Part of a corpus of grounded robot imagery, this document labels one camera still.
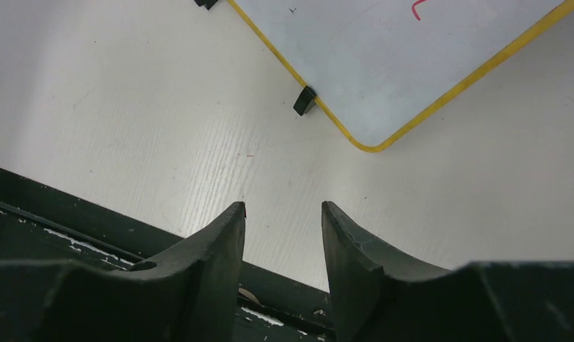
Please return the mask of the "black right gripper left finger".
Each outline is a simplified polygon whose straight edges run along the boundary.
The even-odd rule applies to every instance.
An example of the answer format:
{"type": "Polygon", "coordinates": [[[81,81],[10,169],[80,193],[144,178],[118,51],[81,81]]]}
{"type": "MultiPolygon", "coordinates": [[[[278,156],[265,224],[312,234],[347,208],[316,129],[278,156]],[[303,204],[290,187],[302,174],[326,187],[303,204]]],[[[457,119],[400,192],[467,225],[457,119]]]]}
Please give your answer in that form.
{"type": "Polygon", "coordinates": [[[0,210],[0,341],[230,341],[244,233],[234,204],[134,262],[0,210]]]}

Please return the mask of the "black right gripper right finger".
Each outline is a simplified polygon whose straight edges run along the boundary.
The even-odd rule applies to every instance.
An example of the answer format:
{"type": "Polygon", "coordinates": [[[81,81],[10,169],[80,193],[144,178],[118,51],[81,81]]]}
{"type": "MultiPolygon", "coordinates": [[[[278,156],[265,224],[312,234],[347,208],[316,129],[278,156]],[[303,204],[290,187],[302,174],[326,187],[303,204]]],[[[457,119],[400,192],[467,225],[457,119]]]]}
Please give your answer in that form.
{"type": "Polygon", "coordinates": [[[574,341],[574,261],[417,259],[322,203],[338,341],[574,341]]]}

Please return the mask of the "yellow framed whiteboard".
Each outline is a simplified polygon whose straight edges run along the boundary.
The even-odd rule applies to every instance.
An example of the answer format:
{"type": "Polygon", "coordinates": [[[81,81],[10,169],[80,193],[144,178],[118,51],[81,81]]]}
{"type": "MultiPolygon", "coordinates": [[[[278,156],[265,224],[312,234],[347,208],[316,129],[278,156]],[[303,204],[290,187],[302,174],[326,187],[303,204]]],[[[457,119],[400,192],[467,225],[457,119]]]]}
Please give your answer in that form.
{"type": "Polygon", "coordinates": [[[233,1],[342,134],[379,152],[574,11],[574,1],[233,1]]]}

